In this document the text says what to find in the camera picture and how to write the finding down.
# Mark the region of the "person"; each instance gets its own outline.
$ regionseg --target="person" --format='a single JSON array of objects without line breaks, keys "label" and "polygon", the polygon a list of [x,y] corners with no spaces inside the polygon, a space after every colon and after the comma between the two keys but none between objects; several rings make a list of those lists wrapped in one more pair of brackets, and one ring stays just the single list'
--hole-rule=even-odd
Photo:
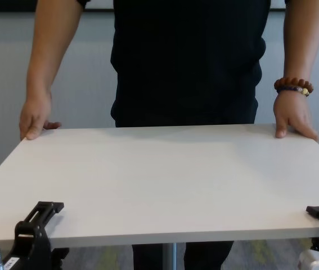
[{"label": "person", "polygon": [[[51,85],[86,2],[38,1],[21,139],[61,125],[49,121]],[[270,0],[114,0],[116,126],[254,123],[269,8]],[[286,1],[284,78],[309,81],[318,47],[319,0]],[[290,125],[317,140],[306,96],[282,90],[273,107],[276,137]],[[187,243],[186,270],[219,269],[231,246]],[[161,245],[133,245],[135,270],[161,269],[161,256]]]}]

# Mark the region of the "black pants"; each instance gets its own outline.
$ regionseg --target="black pants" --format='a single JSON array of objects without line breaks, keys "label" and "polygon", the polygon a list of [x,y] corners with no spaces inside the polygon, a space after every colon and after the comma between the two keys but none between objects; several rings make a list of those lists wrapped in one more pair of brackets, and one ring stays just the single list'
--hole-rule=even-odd
[{"label": "black pants", "polygon": [[[257,104],[250,110],[236,111],[227,115],[158,115],[143,112],[127,114],[116,119],[116,127],[154,127],[174,125],[216,125],[216,124],[251,124],[254,122]],[[185,252],[186,270],[219,270],[226,260],[233,242],[196,242],[187,243]],[[163,245],[133,245],[134,270],[162,270]]]}]

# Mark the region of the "metal table leg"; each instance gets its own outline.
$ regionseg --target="metal table leg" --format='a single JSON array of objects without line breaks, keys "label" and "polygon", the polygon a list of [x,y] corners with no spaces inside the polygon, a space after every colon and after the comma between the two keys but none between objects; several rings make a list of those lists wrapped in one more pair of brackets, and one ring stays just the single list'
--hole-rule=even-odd
[{"label": "metal table leg", "polygon": [[163,270],[177,270],[177,244],[163,244]]}]

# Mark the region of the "table top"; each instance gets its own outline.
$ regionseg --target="table top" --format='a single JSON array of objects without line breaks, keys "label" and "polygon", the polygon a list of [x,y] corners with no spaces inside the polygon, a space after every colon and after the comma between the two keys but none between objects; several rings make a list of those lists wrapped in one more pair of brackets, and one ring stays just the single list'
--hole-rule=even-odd
[{"label": "table top", "polygon": [[62,129],[0,166],[0,246],[38,201],[53,248],[319,237],[319,144],[273,125]]}]

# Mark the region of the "floor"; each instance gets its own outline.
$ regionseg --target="floor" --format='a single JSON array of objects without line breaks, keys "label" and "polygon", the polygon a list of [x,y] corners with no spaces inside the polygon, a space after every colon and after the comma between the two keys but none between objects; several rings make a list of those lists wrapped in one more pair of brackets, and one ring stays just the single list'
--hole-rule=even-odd
[{"label": "floor", "polygon": [[[309,239],[236,242],[222,270],[296,270],[299,254],[311,246]],[[184,244],[178,244],[177,270],[184,270]],[[64,270],[132,270],[130,246],[72,249]]]}]

